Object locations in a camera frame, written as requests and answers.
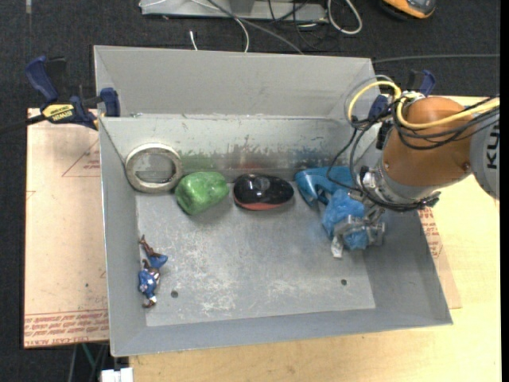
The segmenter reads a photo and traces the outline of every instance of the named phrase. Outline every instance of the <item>cardboard sheet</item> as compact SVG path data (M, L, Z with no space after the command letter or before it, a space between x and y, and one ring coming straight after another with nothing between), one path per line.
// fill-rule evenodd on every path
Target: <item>cardboard sheet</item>
M98 132L28 128L26 348L109 338Z

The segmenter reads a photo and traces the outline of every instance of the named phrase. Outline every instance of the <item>gray bin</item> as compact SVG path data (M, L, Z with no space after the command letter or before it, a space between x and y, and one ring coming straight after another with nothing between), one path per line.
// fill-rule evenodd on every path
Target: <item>gray bin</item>
M373 77L368 59L98 46L95 70L98 92L114 88L122 107L99 128L114 356L451 322L416 213L386 213L383 246L334 259L321 207L297 189L280 209L239 209L230 194L188 216L171 192L140 193L126 179L127 155L148 142L171 146L185 173L229 182L327 166L352 134L343 105ZM141 234L169 256L150 309L138 291Z

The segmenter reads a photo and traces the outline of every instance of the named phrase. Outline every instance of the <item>black cable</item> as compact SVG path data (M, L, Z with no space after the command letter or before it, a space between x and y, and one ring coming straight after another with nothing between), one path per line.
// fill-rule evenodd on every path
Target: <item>black cable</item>
M276 22L280 22L282 20L285 20L289 16L295 14L296 12L298 12L299 10L304 8L309 3L309 1L310 0L306 0L305 2L301 3L299 5L299 7L295 7L295 5L293 5L293 9L290 12L286 13L285 15L283 15L283 16L281 16L279 18L276 18L275 15L274 15L274 10L272 8L272 1L271 0L267 0L267 4L269 6L269 11L270 11L270 16L272 17L272 22L276 23Z
M377 119L370 122L370 125L368 129L365 131L361 131L359 136L357 136L357 139L354 141L352 146L352 151L350 152L350 174L352 175L352 180L354 183L356 183L356 176L354 173L354 159L355 159L355 152L357 149L357 146L359 145L360 139L363 137L363 135L376 123L378 122ZM373 204L378 205L382 208L391 209L393 211L397 212L407 212L407 211L414 211L415 209L421 209L425 205L425 200L421 200L419 202L411 203L411 204L395 204L392 202L387 202L382 199L378 199L377 197L374 197L369 190L365 187L363 183L362 177L359 178L360 183L360 192L361 194L365 195L368 200L370 200Z
M334 180L333 178L331 178L330 176L330 172L333 168L333 166L336 164L337 162L337 159L347 150L348 147L350 147L350 145L353 143L354 139L356 138L356 135L357 135L357 129L354 129L353 130L353 133L352 133L352 136L350 137L350 140L348 141L348 143L346 144L346 146L344 146L340 151L337 152L336 156L334 157L334 159L332 160L330 166L328 167L327 169L327 173L325 174L325 177L327 179L329 179L331 182L333 182L334 184L338 184L338 185L341 185L342 187L344 188L347 188L347 189L350 189L352 191L359 191L359 189L355 188L355 187L351 187L350 185L346 185L342 182L339 182L337 180Z
M215 8L220 10L223 14L226 14L228 17L233 18L233 19L238 20L238 21L241 21L241 22L243 22L245 24L248 24L248 25L250 25L253 28L259 29L259 30L263 31L264 33L267 33L267 34L271 35L272 37L275 37L278 40L283 41L285 44L287 44L290 47L292 47L299 54L304 55L304 53L293 42L288 41L286 38L281 37L280 35L277 35L276 33L273 33L272 31L270 31L269 29L266 29L264 27L261 27L258 24L255 24L254 22L248 21L245 18L240 18L239 16L233 14L231 11L225 10L223 7L221 7L220 5L216 4L212 0L207 0L207 1L210 4L212 4Z
M295 0L294 0L293 1L293 8L294 9L295 9L295 4L296 3L295 3ZM324 29L325 29L325 33L323 33L323 35L315 34L313 32L306 32L306 33L309 33L309 35L311 37L316 38L318 40L318 44L323 44L328 39L331 39L332 40L332 45L326 46L326 47L319 47L318 45L315 45L314 43L312 43L308 39L306 39L304 37L304 33L302 32L302 30L301 30L301 28L299 27L298 24L299 24L299 21L297 21L297 17L295 15L295 13L293 13L293 27L294 27L295 31L297 32L298 37L307 46L309 46L311 49L315 49L316 51L332 51L334 48L337 48L337 44L338 44L337 35L336 34L334 34L332 36L330 35L332 26L331 26L331 23L329 21L327 21L327 22L325 22L323 24ZM319 22L315 22L315 25L319 26L321 24Z
M481 104L486 103L489 100L492 100L497 96L498 95L495 95L495 96L487 98L487 99L483 99L478 103L474 103L473 105L466 107L463 111L475 109L476 107L480 106ZM408 146L409 148L414 149L414 150L432 150L432 149L436 149L440 146L444 146L450 142L457 142L460 140L464 140L467 137L470 137L471 135L475 134L477 131L480 131L480 129L477 129L477 131L474 131L469 135L462 136L462 134L470 127L474 127L475 125L482 123L487 119L495 117L498 114L499 114L499 107L496 107L490 111L487 111L487 112L473 118L472 120L469 120L468 122L462 124L461 126L452 127L446 131L441 131L441 132L437 132L437 133L428 133L428 134L418 133L418 130L409 129L408 127L404 127L398 118L394 118L394 128L398 131L399 138L401 139L402 143L405 146ZM430 145L430 146L416 146L416 145L409 143L403 136L408 137L408 138L423 139L423 140L431 142L432 145ZM448 137L441 141L429 140L430 138L443 138L445 136L448 136Z

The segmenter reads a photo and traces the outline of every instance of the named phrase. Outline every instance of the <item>yellow cable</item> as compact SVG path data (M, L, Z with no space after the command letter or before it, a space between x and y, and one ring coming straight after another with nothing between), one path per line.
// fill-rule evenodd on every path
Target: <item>yellow cable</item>
M468 115L473 115L474 113L484 113L485 111L490 111L491 109L494 109L495 107L498 107L500 105L500 98L493 98L492 100L489 100L486 103L483 103L477 107L473 107L472 109L469 109L467 111L462 111L462 112L456 113L455 115L451 115L447 118L435 120L434 122L428 122L428 123L407 122L403 118L403 114L402 114L404 102L405 102L404 100L400 100L398 103L398 106L396 107L396 117L398 118L398 121L404 127L408 127L409 129L428 129L430 127L436 127L436 126L440 126L441 124L452 122L453 120L461 119Z
M401 88L398 85L396 85L395 83L390 82L388 80L377 80L376 82L372 82L371 84L366 85L364 88L362 88L360 91L358 91L356 93L356 95L353 97L352 101L350 102L350 105L348 106L347 117L351 122L353 122L352 121L353 107L355 106L357 100L359 100L359 97L365 91L367 91L368 89L371 89L375 86L386 86L386 87L392 88L394 90L394 98L395 99L397 99L397 98L399 98L399 96L401 96Z

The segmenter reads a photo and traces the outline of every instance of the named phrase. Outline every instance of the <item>bin floor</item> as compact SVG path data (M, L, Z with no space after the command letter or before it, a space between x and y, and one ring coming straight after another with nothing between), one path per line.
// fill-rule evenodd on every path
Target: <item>bin floor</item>
M241 209L230 192L196 216L170 193L138 193L139 233L169 257L146 324L375 308L363 253L334 259L320 207L310 208L293 187L293 199L278 209Z

